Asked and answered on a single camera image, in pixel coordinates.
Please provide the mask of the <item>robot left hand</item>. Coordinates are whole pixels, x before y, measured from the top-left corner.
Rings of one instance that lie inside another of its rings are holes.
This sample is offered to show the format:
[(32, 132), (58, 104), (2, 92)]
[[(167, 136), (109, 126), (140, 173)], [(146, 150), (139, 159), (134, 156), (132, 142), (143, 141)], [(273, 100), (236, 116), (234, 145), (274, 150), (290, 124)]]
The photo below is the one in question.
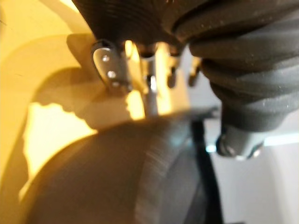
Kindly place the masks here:
[(76, 0), (98, 39), (184, 46), (221, 100), (219, 154), (250, 158), (299, 108), (296, 0)]

